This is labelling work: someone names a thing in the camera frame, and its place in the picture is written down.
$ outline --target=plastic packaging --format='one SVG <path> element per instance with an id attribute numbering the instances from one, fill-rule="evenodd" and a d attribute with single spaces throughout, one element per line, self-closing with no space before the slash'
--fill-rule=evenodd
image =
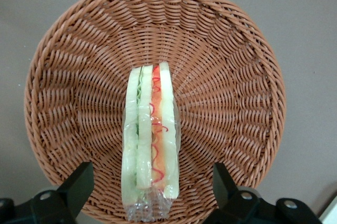
<path id="1" fill-rule="evenodd" d="M 134 68 L 128 80 L 122 201 L 129 221 L 167 218 L 179 195 L 181 126 L 168 68 Z"/>

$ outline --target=basket weave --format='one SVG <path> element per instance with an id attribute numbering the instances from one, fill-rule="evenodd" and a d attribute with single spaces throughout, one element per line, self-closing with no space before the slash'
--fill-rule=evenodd
<path id="1" fill-rule="evenodd" d="M 94 164 L 90 216 L 127 223 L 121 201 L 122 113 L 133 67 L 168 61 L 182 122 L 180 196 L 165 223 L 216 207 L 212 165 L 256 187 L 279 147 L 285 92 L 271 47 L 228 0 L 80 0 L 45 34 L 25 90 L 39 165 L 61 184 Z"/>

